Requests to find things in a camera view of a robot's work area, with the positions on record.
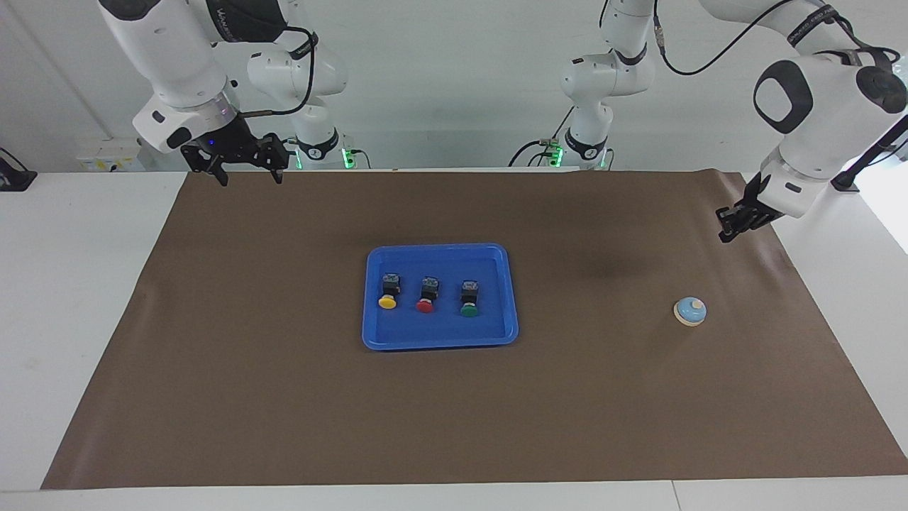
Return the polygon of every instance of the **white wall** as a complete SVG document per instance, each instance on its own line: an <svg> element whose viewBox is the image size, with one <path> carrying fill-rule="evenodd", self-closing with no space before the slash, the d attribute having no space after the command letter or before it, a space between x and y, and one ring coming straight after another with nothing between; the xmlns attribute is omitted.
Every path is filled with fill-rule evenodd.
<svg viewBox="0 0 908 511"><path fill-rule="evenodd" d="M73 168L75 135L105 127L118 137L135 136L131 119L151 93L95 2L0 1L18 13L102 125L92 126L72 93L34 85L42 81L40 66L30 65L0 25L0 142L44 170ZM716 21L696 0L662 4L669 56L684 68L705 62L743 28ZM835 5L863 39L908 49L904 0ZM570 106L558 88L562 65L604 48L598 0L310 0L307 6L322 43L350 67L347 91L328 98L338 125L376 166L505 165L524 142L551 135ZM254 51L255 45L215 50L240 81L247 109L271 105L245 78ZM779 137L754 112L754 83L772 62L793 54L782 37L758 28L700 76L674 76L657 62L651 90L613 102L616 168L755 170ZM291 134L281 119L251 124L259 133ZM183 169L179 157L169 161L166 167Z"/></svg>

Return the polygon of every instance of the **red button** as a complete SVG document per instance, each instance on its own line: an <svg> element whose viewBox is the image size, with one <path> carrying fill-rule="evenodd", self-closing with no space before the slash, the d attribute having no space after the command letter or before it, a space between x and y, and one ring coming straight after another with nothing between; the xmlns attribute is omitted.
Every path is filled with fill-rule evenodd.
<svg viewBox="0 0 908 511"><path fill-rule="evenodd" d="M420 300L416 303L416 310L424 314L429 314L435 311L435 307L432 306L432 303L426 300Z"/></svg>

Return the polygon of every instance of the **cable connector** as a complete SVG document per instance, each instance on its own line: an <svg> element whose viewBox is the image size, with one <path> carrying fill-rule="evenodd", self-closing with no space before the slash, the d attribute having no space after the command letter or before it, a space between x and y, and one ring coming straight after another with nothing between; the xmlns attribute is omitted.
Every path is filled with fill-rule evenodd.
<svg viewBox="0 0 908 511"><path fill-rule="evenodd" d="M659 51L664 53L666 51L666 35L662 30L662 25L654 24L653 32L656 34L656 45L659 46Z"/></svg>

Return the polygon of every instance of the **black cable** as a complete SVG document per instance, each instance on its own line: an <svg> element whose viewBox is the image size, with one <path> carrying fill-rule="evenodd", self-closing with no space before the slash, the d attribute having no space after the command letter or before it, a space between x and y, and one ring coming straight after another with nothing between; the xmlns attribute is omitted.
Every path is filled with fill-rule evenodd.
<svg viewBox="0 0 908 511"><path fill-rule="evenodd" d="M372 168L372 160L369 159L369 153L363 151L362 149L353 149L350 152L353 153L354 155L365 155L366 163L369 165L369 168Z"/></svg>
<svg viewBox="0 0 908 511"><path fill-rule="evenodd" d="M902 149L904 149L904 147L905 147L906 145L908 145L908 138L906 138L904 142L902 142L902 143L901 143L898 147L896 147L891 153L889 153L888 156L886 156L886 157L884 157L884 158L882 158L882 159L876 160L875 162L873 162L873 163L871 163L871 164L869 164L869 165L867 165L867 166L874 166L874 165L876 165L876 164L881 164L882 162L884 162L884 161L888 160L889 158L895 156L895 154L898 153L899 151L901 151Z"/></svg>
<svg viewBox="0 0 908 511"><path fill-rule="evenodd" d="M608 7L608 0L602 5L602 13L599 15L599 28L602 28L602 20L606 18L606 8Z"/></svg>
<svg viewBox="0 0 908 511"><path fill-rule="evenodd" d="M854 27L852 26L851 22L848 21L848 18L838 15L835 17L835 22L842 27L845 35L848 35L848 38L851 39L852 43L855 43L857 47L865 50L880 50L883 53L892 55L893 59L890 62L892 62L893 64L902 59L902 54L893 50L892 48L888 48L886 46L871 46L859 39L857 35L854 35Z"/></svg>
<svg viewBox="0 0 908 511"><path fill-rule="evenodd" d="M662 32L661 32L661 31L662 31L662 24L659 22L659 13L658 13L659 0L654 0L654 3L653 3L653 25L654 25L654 28L655 28L655 30L656 30L656 42L658 43L658 46L659 46L659 54L662 55L662 60L665 61L666 66L667 66L669 69L671 69L674 73L676 73L676 74L678 74L678 75L681 75L681 76L693 76L693 75L699 75L700 73L703 73L706 69L708 69L709 67L711 67L713 64L715 64L720 58L722 58L723 56L725 56L725 54L728 53L728 51L731 50L735 45L737 45L738 42L739 42L741 39L743 39L744 36L747 35L748 32L751 31L751 29L753 29L758 23L760 23L761 21L763 21L763 18L765 18L765 17L769 16L770 14L772 14L772 13L774 12L775 9L778 9L779 7L781 7L781 6L785 5L785 4L789 4L789 3L793 2L793 1L794 1L794 0L780 0L779 2L776 2L773 6L769 7L769 8L766 9L761 15L759 15L754 21L750 22L750 25L748 25L747 28L745 28L745 29L741 32L741 34L738 34L738 36L737 36L735 39L733 39L732 42L729 43L728 46L726 46L724 50L722 50L721 52L719 52L718 55L716 55L715 57L713 57L712 60L710 60L709 62L707 62L705 65L703 65L703 66L700 67L699 69L696 69L695 71L681 71L681 70L677 69L676 67L674 67L670 62L668 62L668 57L666 56L665 38L664 38L664 36L662 35Z"/></svg>
<svg viewBox="0 0 908 511"><path fill-rule="evenodd" d="M526 151L533 145L545 145L545 144L543 144L542 142L540 142L538 140L534 140L532 142L527 142L523 147L520 147L520 149L514 154L514 157L511 158L511 161L510 161L510 163L508 163L508 166L514 166L514 162L517 161L517 159L520 157L520 155L522 155L524 151Z"/></svg>
<svg viewBox="0 0 908 511"><path fill-rule="evenodd" d="M561 121L561 124L558 125L558 129L555 130L555 134L552 135L552 138L558 138L558 132L561 131L561 128L565 127L565 123L567 122L568 118L570 117L571 112L573 112L575 108L577 108L577 107L576 107L576 106L571 106L571 107L568 109L567 113L565 114L564 120L562 120L562 121Z"/></svg>
<svg viewBox="0 0 908 511"><path fill-rule="evenodd" d="M315 80L315 38L313 37L312 32L306 30L305 28L299 28L298 26L288 26L284 30L290 32L302 32L307 37L309 37L309 84L306 85L306 96L302 98L302 101L300 101L299 105L290 110L256 110L254 112L240 112L240 117L244 119L250 119L254 117L271 117L273 115L296 114L309 103L309 100L312 97L312 85Z"/></svg>
<svg viewBox="0 0 908 511"><path fill-rule="evenodd" d="M615 163L615 149L609 147L608 149L606 149L606 156L608 156L608 153L612 154L612 159L608 160L608 168L606 169L606 172L611 172L612 165Z"/></svg>
<svg viewBox="0 0 908 511"><path fill-rule="evenodd" d="M4 153L5 155L7 155L7 156L13 158L13 161L16 162L16 163L18 163L19 166L21 166L23 170L25 170L26 172L31 172L31 171L28 170L28 167L25 166L25 164L23 164L22 162L19 161L19 158L15 157L15 156L13 155L13 153L10 153L9 151L7 151L6 149L4 149L3 147L0 147L0 151L3 151L3 153Z"/></svg>
<svg viewBox="0 0 908 511"><path fill-rule="evenodd" d="M536 166L542 165L543 160L546 159L546 155L548 155L548 153L542 152L538 155L533 156L532 158L529 158L529 163L527 164L527 166L533 166L533 160L535 160L536 158L539 158L539 163L537 163Z"/></svg>

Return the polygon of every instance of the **green indicator light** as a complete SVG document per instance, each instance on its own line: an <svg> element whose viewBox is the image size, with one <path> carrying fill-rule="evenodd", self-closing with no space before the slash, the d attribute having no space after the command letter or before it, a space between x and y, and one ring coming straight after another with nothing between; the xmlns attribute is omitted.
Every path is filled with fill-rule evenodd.
<svg viewBox="0 0 908 511"><path fill-rule="evenodd" d="M551 166L560 167L561 160L563 160L565 157L565 150L557 145L554 147L554 149L555 149L555 154L552 155L551 159L548 160L548 163Z"/></svg>
<svg viewBox="0 0 908 511"><path fill-rule="evenodd" d="M356 166L356 158L353 156L353 153L350 152L346 147L341 149L343 153L343 164L347 168L353 168Z"/></svg>

